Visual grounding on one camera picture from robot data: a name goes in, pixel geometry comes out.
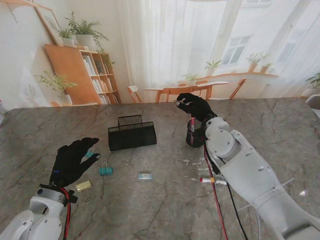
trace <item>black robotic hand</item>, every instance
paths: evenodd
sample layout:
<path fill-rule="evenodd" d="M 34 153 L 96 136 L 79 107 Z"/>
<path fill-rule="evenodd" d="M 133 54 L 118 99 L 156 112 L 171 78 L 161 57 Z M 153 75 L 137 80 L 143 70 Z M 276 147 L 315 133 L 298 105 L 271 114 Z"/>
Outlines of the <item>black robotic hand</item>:
<path fill-rule="evenodd" d="M 206 119 L 215 118 L 217 115 L 211 110 L 209 103 L 191 93 L 181 93 L 176 99 L 176 106 L 198 121 L 203 122 Z"/>
<path fill-rule="evenodd" d="M 50 183 L 66 187 L 77 181 L 100 158 L 101 155 L 95 153 L 81 163 L 88 150 L 98 141 L 99 138 L 85 137 L 82 140 L 74 141 L 70 146 L 60 147 L 52 168 Z"/>

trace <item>cable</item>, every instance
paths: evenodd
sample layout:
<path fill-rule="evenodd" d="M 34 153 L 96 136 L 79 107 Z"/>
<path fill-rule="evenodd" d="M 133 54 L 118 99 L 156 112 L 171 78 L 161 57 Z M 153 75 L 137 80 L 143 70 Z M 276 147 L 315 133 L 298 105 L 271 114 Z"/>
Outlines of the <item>cable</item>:
<path fill-rule="evenodd" d="M 209 153 L 208 153 L 208 149 L 207 149 L 206 143 L 204 143 L 203 147 L 204 147 L 204 157 L 205 157 L 206 163 L 208 164 L 210 177 L 212 178 L 213 175 L 212 175 L 211 168 L 210 168 L 210 166 L 209 166 L 209 161 L 211 162 L 212 160 L 211 160 L 210 157 L 209 157 Z M 245 230 L 244 230 L 244 228 L 243 228 L 243 226 L 242 226 L 242 224 L 241 224 L 241 221 L 240 221 L 240 218 L 239 218 L 239 215 L 238 215 L 238 211 L 237 211 L 237 208 L 236 208 L 236 204 L 235 204 L 235 201 L 234 201 L 234 197 L 232 196 L 232 193 L 231 193 L 231 189 L 230 189 L 229 183 L 227 182 L 226 185 L 227 185 L 228 190 L 229 190 L 229 193 L 230 193 L 230 197 L 231 197 L 231 201 L 232 201 L 232 204 L 233 204 L 233 208 L 234 208 L 234 211 L 235 211 L 235 214 L 236 214 L 236 218 L 237 218 L 237 220 L 238 220 L 238 222 L 239 222 L 239 225 L 240 225 L 240 227 L 241 227 L 241 230 L 242 230 L 242 233 L 243 233 L 243 235 L 244 235 L 245 240 L 248 240 L 247 235 L 246 235 L 246 232 L 245 232 Z"/>
<path fill-rule="evenodd" d="M 63 240 L 67 240 L 68 237 L 68 231 L 69 231 L 69 225 L 70 225 L 70 216 L 71 216 L 71 203 L 70 203 L 70 197 L 68 191 L 64 187 L 59 187 L 65 194 L 67 199 L 67 213 L 66 213 L 66 220 L 64 224 L 64 233 L 63 233 Z"/>
<path fill-rule="evenodd" d="M 205 158 L 206 164 L 208 165 L 208 168 L 209 168 L 210 178 L 213 178 L 213 174 L 211 171 L 211 167 L 209 165 L 209 160 L 208 160 L 208 156 L 207 156 L 206 151 L 204 151 L 204 158 Z M 222 212 L 221 212 L 221 208 L 220 208 L 220 204 L 219 204 L 219 200 L 218 200 L 218 196 L 217 196 L 217 192 L 216 192 L 216 186 L 213 182 L 211 182 L 211 185 L 212 185 L 212 189 L 213 189 L 213 195 L 214 195 L 214 199 L 215 199 L 215 203 L 216 203 L 216 208 L 218 210 L 218 214 L 219 214 L 219 218 L 220 218 L 220 222 L 221 222 L 223 235 L 224 235 L 225 240 L 228 240 L 228 235 L 227 235 L 227 231 L 225 228 L 225 223 L 224 223 L 224 219 L 222 217 Z"/>
<path fill-rule="evenodd" d="M 230 189 L 230 186 L 229 186 L 228 182 L 226 183 L 226 186 L 229 189 L 229 193 L 230 193 L 230 197 L 231 197 L 231 200 L 232 200 L 232 204 L 233 204 L 233 208 L 234 208 L 234 211 L 235 211 L 235 215 L 236 215 L 236 218 L 238 219 L 238 222 L 239 222 L 240 228 L 241 228 L 241 230 L 243 232 L 244 238 L 245 238 L 245 240 L 248 240 L 246 232 L 244 230 L 244 227 L 241 224 L 241 221 L 240 221 L 240 218 L 239 218 L 239 215 L 238 215 L 238 211 L 237 211 L 237 207 L 236 207 L 236 204 L 235 204 L 235 201 L 234 201 L 234 197 L 232 196 L 232 192 L 231 192 L 231 189 Z"/>
<path fill-rule="evenodd" d="M 258 240 L 261 239 L 261 225 L 260 225 L 260 217 L 257 213 L 257 210 L 255 211 L 255 214 L 256 214 L 256 220 L 258 222 Z"/>

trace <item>wooden bookshelf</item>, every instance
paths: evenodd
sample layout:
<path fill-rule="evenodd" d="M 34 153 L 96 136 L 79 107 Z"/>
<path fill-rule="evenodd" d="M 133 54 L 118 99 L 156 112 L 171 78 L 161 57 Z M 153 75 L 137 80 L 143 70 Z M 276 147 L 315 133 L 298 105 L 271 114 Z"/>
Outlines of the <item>wooden bookshelf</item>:
<path fill-rule="evenodd" d="M 54 71 L 59 75 L 66 75 L 69 82 L 77 84 L 75 87 L 66 89 L 74 105 L 90 103 L 102 105 L 100 96 L 109 99 L 111 104 L 117 104 L 116 99 L 119 104 L 121 103 L 112 67 L 104 64 L 101 53 L 51 44 L 44 46 Z M 89 57 L 91 60 L 94 68 L 92 74 L 89 74 L 83 56 L 87 56 L 85 58 Z M 96 91 L 93 80 L 98 82 L 102 91 Z"/>

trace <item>green binder clip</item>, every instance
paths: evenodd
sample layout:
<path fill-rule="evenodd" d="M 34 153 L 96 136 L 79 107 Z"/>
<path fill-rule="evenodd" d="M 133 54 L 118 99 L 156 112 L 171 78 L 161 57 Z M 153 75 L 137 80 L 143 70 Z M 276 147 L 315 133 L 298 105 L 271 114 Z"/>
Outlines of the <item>green binder clip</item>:
<path fill-rule="evenodd" d="M 99 168 L 99 174 L 103 176 L 103 175 L 112 175 L 112 173 L 113 173 L 113 168 L 109 167 L 108 162 L 105 161 L 104 163 L 102 163 L 102 167 Z"/>

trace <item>table surface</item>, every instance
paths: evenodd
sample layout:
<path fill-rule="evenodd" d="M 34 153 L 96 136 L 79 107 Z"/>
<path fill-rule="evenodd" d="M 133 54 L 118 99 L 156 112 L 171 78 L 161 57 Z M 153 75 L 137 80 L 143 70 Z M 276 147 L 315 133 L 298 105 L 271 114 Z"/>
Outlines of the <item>table surface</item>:
<path fill-rule="evenodd" d="M 198 87 L 205 87 L 205 86 L 211 86 L 211 85 L 221 85 L 221 84 L 228 84 L 229 82 L 228 81 L 212 81 L 212 82 L 207 82 L 207 83 L 203 83 L 203 84 L 198 84 L 196 86 Z M 171 89 L 171 88 L 185 88 L 185 86 L 172 86 L 172 87 L 166 87 L 168 89 Z M 163 90 L 164 87 L 155 87 L 155 88 L 145 88 L 144 90 L 146 91 L 161 91 Z"/>
<path fill-rule="evenodd" d="M 320 217 L 320 121 L 298 98 L 210 101 L 212 110 L 240 131 L 273 167 L 287 192 L 307 212 Z M 108 128 L 117 117 L 142 114 L 153 121 L 157 144 L 109 152 Z M 70 240 L 223 239 L 202 148 L 186 144 L 190 117 L 175 103 L 43 107 L 10 111 L 0 125 L 0 232 L 26 210 L 39 184 L 47 184 L 57 150 L 84 137 L 96 137 L 101 159 L 68 189 L 90 181 L 89 203 L 76 193 Z M 100 176 L 103 161 L 114 173 Z M 139 180 L 141 172 L 152 180 Z M 217 195 L 229 239 L 244 239 L 226 186 Z M 306 196 L 299 193 L 307 190 Z M 247 203 L 236 193 L 238 208 Z M 66 209 L 61 219 L 64 226 Z M 256 214 L 239 212 L 248 238 L 257 239 Z M 262 222 L 261 239 L 271 240 Z"/>

